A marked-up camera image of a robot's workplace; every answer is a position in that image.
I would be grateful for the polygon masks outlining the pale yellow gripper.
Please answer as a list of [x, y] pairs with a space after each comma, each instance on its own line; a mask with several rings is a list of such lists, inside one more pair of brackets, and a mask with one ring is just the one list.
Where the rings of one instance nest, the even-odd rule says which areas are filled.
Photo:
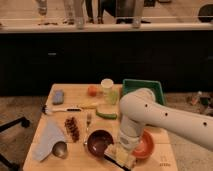
[[113, 145], [112, 152], [116, 163], [127, 169], [133, 169], [136, 164], [136, 158], [126, 150], [120, 142], [116, 141]]

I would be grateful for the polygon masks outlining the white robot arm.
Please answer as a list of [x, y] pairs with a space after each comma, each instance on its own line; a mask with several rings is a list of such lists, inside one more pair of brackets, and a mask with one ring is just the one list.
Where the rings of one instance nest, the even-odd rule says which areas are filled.
[[139, 144], [145, 126], [150, 124], [209, 150], [213, 156], [213, 117], [161, 105], [148, 88], [124, 95], [119, 101], [119, 110], [122, 117], [118, 142], [128, 152]]

